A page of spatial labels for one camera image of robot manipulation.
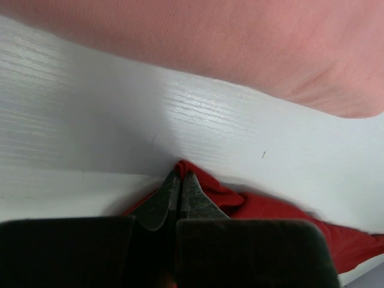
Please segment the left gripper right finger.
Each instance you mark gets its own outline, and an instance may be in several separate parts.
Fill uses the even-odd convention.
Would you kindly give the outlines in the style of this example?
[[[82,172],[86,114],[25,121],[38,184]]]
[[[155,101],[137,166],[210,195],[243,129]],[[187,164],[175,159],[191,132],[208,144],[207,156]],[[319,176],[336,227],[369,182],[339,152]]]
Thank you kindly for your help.
[[[188,173],[182,183],[179,204],[180,219],[223,220],[229,219],[202,190],[197,175]]]

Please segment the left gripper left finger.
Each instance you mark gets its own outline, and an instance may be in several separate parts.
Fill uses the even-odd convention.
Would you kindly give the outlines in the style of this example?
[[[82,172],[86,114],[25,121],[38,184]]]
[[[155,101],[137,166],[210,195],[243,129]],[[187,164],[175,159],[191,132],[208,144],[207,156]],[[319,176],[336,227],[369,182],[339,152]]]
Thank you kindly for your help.
[[[148,231],[157,231],[163,227],[168,216],[175,218],[181,179],[178,173],[171,171],[160,188],[150,195],[139,206],[132,210],[131,215]]]

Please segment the red t shirt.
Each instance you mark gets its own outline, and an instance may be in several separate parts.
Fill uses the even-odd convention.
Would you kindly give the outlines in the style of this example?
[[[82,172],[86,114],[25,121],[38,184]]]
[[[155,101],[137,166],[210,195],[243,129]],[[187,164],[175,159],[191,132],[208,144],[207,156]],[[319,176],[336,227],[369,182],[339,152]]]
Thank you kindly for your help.
[[[122,287],[339,287],[338,276],[383,254],[383,235],[330,224],[283,200],[235,192],[180,161],[175,218],[157,231],[127,213],[133,229]],[[195,173],[205,194],[229,216],[180,219],[182,183]]]

